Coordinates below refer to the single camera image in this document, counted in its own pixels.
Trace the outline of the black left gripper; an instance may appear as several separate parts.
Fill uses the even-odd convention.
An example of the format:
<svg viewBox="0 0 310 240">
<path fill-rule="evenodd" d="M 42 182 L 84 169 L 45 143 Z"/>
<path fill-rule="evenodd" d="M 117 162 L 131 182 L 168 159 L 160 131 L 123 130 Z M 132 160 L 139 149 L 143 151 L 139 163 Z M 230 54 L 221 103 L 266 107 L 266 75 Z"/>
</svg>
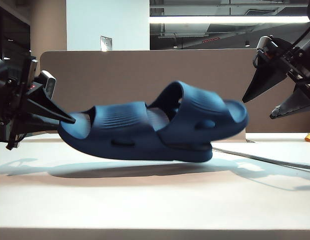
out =
<svg viewBox="0 0 310 240">
<path fill-rule="evenodd" d="M 28 134 L 57 130 L 59 121 L 74 124 L 75 119 L 61 109 L 43 86 L 34 84 L 38 61 L 33 56 L 24 60 L 20 78 L 10 77 L 0 59 L 0 125 L 9 125 L 8 137 L 0 137 L 11 150 Z"/>
</svg>

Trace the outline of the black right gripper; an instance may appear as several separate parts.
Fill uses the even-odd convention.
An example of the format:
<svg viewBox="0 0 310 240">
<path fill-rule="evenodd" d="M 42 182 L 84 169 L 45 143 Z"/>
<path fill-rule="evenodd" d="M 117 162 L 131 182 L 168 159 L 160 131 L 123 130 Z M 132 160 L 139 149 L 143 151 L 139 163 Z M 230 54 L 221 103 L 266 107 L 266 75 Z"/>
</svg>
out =
<svg viewBox="0 0 310 240">
<path fill-rule="evenodd" d="M 281 38 L 261 37 L 259 61 L 242 101 L 258 97 L 286 77 L 295 83 L 293 93 L 270 114 L 271 119 L 310 111 L 310 40 L 302 47 Z"/>
</svg>

